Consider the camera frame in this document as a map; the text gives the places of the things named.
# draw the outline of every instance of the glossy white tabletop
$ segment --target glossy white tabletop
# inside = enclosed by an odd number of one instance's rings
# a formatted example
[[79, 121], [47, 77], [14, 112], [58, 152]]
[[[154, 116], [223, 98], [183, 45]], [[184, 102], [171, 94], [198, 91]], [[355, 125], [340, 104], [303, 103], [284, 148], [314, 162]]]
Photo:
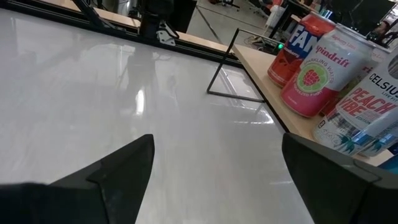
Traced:
[[[259, 103], [217, 63], [0, 9], [0, 183], [51, 183], [152, 133], [137, 223], [312, 223]], [[214, 89], [255, 95], [225, 67]]]

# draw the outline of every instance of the celsius can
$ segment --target celsius can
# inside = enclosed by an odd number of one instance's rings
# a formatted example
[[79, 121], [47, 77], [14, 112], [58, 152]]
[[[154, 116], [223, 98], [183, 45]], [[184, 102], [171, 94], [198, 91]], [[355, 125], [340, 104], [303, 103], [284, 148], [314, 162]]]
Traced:
[[285, 104], [313, 117], [357, 76], [371, 56], [367, 40], [336, 26], [325, 34], [282, 89]]
[[269, 78], [279, 86], [286, 85], [319, 39], [334, 27], [334, 22], [314, 12], [305, 16], [269, 67]]
[[321, 120], [313, 130], [317, 142], [351, 155], [383, 135], [397, 121], [397, 54], [398, 48]]
[[374, 49], [372, 51], [372, 55], [369, 58], [368, 62], [366, 65], [359, 71], [358, 76], [353, 78], [344, 88], [341, 90], [335, 97], [332, 97], [329, 102], [326, 104], [326, 106], [321, 110], [321, 114], [328, 114], [330, 113], [333, 109], [335, 109], [336, 104], [343, 99], [347, 93], [349, 93], [362, 79], [366, 77], [373, 68], [375, 68], [380, 62], [382, 62], [385, 57], [390, 53], [387, 49], [384, 47], [374, 45]]
[[398, 121], [390, 125], [381, 134], [379, 134], [376, 137], [376, 140], [372, 142], [370, 146], [366, 146], [360, 152], [360, 154], [368, 157], [374, 157], [390, 148], [396, 142], [398, 142]]

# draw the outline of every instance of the fanta logo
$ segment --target fanta logo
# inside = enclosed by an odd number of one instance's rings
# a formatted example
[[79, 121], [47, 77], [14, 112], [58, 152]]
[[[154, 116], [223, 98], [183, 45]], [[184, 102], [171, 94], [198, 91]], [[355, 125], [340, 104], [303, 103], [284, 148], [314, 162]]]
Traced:
[[289, 45], [300, 47], [304, 52], [309, 52], [318, 42], [318, 37], [310, 34], [304, 26], [298, 25], [290, 37]]
[[320, 52], [324, 56], [328, 57], [328, 59], [332, 60], [333, 62], [336, 62], [338, 65], [341, 65], [345, 68], [349, 65], [348, 59], [344, 59], [343, 57], [337, 56], [337, 53], [330, 53], [329, 51], [327, 51], [326, 47], [317, 46], [316, 53], [318, 52]]

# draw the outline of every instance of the soda can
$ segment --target soda can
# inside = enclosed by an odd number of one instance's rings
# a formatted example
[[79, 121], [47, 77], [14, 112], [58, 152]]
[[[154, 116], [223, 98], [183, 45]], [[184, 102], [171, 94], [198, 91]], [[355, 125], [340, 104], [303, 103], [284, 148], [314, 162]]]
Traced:
[[367, 40], [336, 26], [321, 38], [282, 89], [282, 101], [302, 116], [317, 115], [357, 76], [372, 49]]
[[366, 146], [360, 154], [363, 156], [374, 157], [383, 151], [390, 148], [398, 142], [398, 122], [396, 121], [387, 129], [385, 129], [376, 140], [373, 141], [369, 146]]
[[317, 13], [311, 12], [305, 16], [269, 67], [269, 78], [275, 84], [285, 86], [315, 44], [335, 26], [334, 22]]
[[356, 85], [313, 130], [324, 146], [353, 155], [390, 134], [398, 119], [398, 48]]
[[343, 97], [347, 95], [347, 93], [349, 93], [362, 79], [369, 75], [373, 68], [376, 68], [376, 66], [382, 62], [389, 53], [390, 51], [384, 47], [374, 44], [372, 55], [367, 64], [359, 71], [358, 76], [353, 78], [335, 97], [329, 100], [326, 106], [321, 110], [321, 114], [326, 115], [330, 113], [335, 108], [336, 104], [343, 99]]

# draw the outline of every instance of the concrete floor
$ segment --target concrete floor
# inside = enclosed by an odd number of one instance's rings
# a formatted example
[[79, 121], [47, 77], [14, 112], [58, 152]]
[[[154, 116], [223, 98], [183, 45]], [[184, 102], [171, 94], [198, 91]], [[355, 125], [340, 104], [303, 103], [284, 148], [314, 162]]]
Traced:
[[[206, 94], [217, 63], [4, 9], [0, 26], [0, 184], [51, 183], [152, 133], [138, 224], [313, 223], [268, 106]], [[257, 95], [231, 67], [213, 90]]]
[[[199, 0], [187, 33], [225, 45], [230, 43], [237, 28], [263, 34], [267, 17], [253, 13], [247, 0], [235, 0], [234, 4], [241, 7], [239, 11], [231, 6], [213, 5], [208, 0]], [[215, 35], [206, 24], [205, 19], [214, 30]], [[250, 34], [240, 33], [236, 43], [248, 45], [244, 40], [250, 36]]]

